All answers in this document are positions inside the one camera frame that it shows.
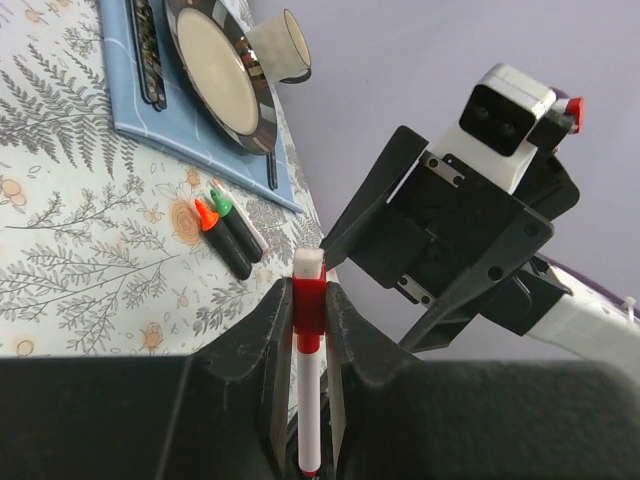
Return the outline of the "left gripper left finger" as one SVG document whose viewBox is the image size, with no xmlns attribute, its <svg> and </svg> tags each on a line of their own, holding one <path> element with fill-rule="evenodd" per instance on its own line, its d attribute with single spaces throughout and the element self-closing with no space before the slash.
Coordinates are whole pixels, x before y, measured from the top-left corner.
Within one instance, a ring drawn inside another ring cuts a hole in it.
<svg viewBox="0 0 640 480">
<path fill-rule="evenodd" d="M 280 479 L 292 285 L 182 356 L 5 358 L 5 479 Z"/>
</svg>

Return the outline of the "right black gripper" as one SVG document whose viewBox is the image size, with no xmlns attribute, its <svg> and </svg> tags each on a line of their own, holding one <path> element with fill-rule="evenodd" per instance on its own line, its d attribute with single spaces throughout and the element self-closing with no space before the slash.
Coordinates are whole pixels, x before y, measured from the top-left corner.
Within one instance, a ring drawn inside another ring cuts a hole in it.
<svg viewBox="0 0 640 480">
<path fill-rule="evenodd" d="M 399 341 L 412 353 L 426 340 L 452 340 L 476 316 L 527 333 L 568 288 L 538 255 L 553 220 L 579 190 L 551 153 L 536 154 L 508 194 L 451 155 L 432 157 L 428 141 L 399 126 L 321 241 L 327 268 L 345 261 L 366 226 L 390 202 L 416 252 L 402 263 L 401 287 L 416 284 L 425 313 Z"/>
</svg>

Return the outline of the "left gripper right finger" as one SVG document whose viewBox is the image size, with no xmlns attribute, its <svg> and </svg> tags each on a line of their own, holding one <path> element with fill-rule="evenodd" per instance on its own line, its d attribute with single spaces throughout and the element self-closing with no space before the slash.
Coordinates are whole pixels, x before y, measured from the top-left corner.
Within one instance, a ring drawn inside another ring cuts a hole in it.
<svg viewBox="0 0 640 480">
<path fill-rule="evenodd" d="M 326 292 L 340 479 L 635 479 L 639 391 L 580 361 L 431 361 Z"/>
</svg>

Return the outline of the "black orange highlighter body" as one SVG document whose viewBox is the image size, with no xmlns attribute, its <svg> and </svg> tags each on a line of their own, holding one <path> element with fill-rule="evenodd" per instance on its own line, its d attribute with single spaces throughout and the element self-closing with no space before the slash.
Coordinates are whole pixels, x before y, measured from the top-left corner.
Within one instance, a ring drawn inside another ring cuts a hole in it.
<svg viewBox="0 0 640 480">
<path fill-rule="evenodd" d="M 252 272 L 252 265 L 220 214 L 212 211 L 208 204 L 199 198 L 194 200 L 194 205 L 200 217 L 204 239 L 219 254 L 237 279 L 248 279 Z"/>
</svg>

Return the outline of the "black green highlighter body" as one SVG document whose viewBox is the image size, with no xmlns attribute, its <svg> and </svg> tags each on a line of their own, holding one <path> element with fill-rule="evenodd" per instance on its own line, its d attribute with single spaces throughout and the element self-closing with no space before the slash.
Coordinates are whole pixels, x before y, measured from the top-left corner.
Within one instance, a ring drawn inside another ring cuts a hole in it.
<svg viewBox="0 0 640 480">
<path fill-rule="evenodd" d="M 217 212 L 224 220 L 248 260 L 252 264 L 259 263 L 263 256 L 263 249 L 241 216 L 239 209 L 231 200 L 224 198 L 215 189 L 210 190 L 210 197 L 215 204 Z"/>
</svg>

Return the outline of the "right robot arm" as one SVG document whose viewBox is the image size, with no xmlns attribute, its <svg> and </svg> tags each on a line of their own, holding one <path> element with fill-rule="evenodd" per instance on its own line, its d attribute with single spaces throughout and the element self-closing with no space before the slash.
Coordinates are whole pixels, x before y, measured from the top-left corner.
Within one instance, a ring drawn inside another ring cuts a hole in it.
<svg viewBox="0 0 640 480">
<path fill-rule="evenodd" d="M 322 241 L 425 313 L 402 338 L 448 346 L 476 317 L 586 359 L 629 366 L 639 313 L 540 254 L 579 197 L 557 159 L 524 143 L 502 156 L 453 126 L 435 145 L 398 128 Z"/>
</svg>

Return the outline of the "pink tip white pen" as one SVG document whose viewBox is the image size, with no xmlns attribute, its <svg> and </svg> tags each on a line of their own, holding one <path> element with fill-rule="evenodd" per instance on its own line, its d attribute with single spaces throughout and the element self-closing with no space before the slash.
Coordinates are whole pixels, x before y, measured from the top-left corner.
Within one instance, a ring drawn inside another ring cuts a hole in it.
<svg viewBox="0 0 640 480">
<path fill-rule="evenodd" d="M 251 222 L 251 220 L 249 219 L 247 213 L 245 212 L 240 202 L 233 196 L 233 194 L 224 186 L 224 184 L 218 178 L 213 177 L 211 180 L 211 185 L 213 189 L 216 190 L 223 199 L 230 201 L 234 205 L 240 217 L 243 219 L 247 228 L 251 232 L 253 238 L 261 247 L 262 253 L 264 255 L 268 254 L 270 252 L 269 245 L 267 244 L 262 234 L 257 230 L 254 224 Z"/>
</svg>

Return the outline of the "floral tablecloth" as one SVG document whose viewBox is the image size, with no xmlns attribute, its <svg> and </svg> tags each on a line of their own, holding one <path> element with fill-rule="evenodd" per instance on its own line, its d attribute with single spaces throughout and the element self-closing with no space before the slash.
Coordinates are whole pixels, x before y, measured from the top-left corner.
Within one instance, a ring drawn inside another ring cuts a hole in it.
<svg viewBox="0 0 640 480">
<path fill-rule="evenodd" d="M 293 141 L 278 145 L 298 212 L 230 186 L 266 243 L 246 281 L 204 242 L 193 209 L 216 175 L 114 127 L 140 108 L 134 38 L 108 35 L 121 1 L 1 5 L 1 352 L 193 351 L 248 312 L 321 237 Z"/>
</svg>

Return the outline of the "cream enamel mug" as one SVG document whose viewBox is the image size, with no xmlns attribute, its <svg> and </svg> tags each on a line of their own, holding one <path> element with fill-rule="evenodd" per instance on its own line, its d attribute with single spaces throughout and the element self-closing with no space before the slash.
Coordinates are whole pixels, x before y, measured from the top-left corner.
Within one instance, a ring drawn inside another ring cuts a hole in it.
<svg viewBox="0 0 640 480">
<path fill-rule="evenodd" d="M 300 84 L 311 78 L 309 47 L 290 10 L 256 25 L 245 36 L 269 82 Z"/>
</svg>

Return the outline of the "blue checked placemat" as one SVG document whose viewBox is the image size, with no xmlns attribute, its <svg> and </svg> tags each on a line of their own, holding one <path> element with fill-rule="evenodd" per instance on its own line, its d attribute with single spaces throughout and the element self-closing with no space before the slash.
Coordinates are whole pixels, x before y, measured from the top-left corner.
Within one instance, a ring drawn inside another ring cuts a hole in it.
<svg viewBox="0 0 640 480">
<path fill-rule="evenodd" d="M 266 154 L 251 148 L 247 136 L 234 139 L 225 132 L 198 98 L 179 59 L 165 5 L 149 3 L 164 87 L 165 105 L 159 107 L 144 92 L 132 3 L 99 3 L 114 129 L 300 213 L 288 176 L 284 125 L 273 131 L 277 187 L 271 188 Z"/>
</svg>

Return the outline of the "dark rimmed cream plate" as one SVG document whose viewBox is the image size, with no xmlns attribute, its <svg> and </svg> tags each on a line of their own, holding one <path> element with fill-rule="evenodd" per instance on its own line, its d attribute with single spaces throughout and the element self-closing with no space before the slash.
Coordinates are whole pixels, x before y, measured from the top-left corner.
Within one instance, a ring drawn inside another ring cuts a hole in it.
<svg viewBox="0 0 640 480">
<path fill-rule="evenodd" d="M 249 153 L 271 153 L 278 136 L 274 98 L 234 15 L 222 1 L 163 6 L 173 45 L 215 122 Z"/>
</svg>

